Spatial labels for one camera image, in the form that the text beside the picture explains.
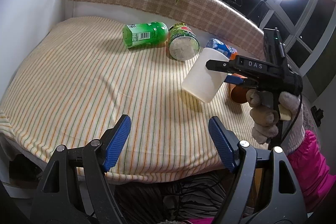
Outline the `right hand in knit glove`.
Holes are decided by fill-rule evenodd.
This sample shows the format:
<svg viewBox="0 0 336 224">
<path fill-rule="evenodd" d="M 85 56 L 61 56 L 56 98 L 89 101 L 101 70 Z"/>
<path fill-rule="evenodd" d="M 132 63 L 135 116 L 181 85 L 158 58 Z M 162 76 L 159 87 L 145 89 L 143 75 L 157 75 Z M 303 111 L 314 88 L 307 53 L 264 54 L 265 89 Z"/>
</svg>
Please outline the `right hand in knit glove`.
<svg viewBox="0 0 336 224">
<path fill-rule="evenodd" d="M 251 89 L 246 93 L 247 102 L 252 108 L 250 116 L 254 121 L 252 137 L 259 144 L 264 144 L 275 137 L 280 137 L 280 147 L 286 155 L 294 152 L 305 138 L 303 127 L 303 110 L 300 98 L 288 92 L 281 92 L 278 102 L 285 110 L 290 121 L 283 125 L 283 129 L 278 129 L 277 122 L 280 121 L 280 114 L 276 110 L 269 108 L 265 103 L 267 94 Z"/>
</svg>

